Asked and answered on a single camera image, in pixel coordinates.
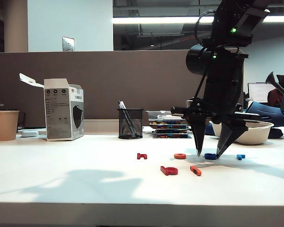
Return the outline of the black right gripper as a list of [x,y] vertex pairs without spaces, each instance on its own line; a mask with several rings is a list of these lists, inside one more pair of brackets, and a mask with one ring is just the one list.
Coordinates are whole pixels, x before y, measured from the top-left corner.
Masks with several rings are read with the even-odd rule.
[[222,123],[216,156],[224,151],[248,130],[246,122],[259,122],[260,116],[243,113],[238,100],[242,94],[243,71],[210,73],[205,83],[204,96],[189,99],[187,107],[174,106],[172,115],[184,118],[191,126],[197,156],[202,152],[206,121]]

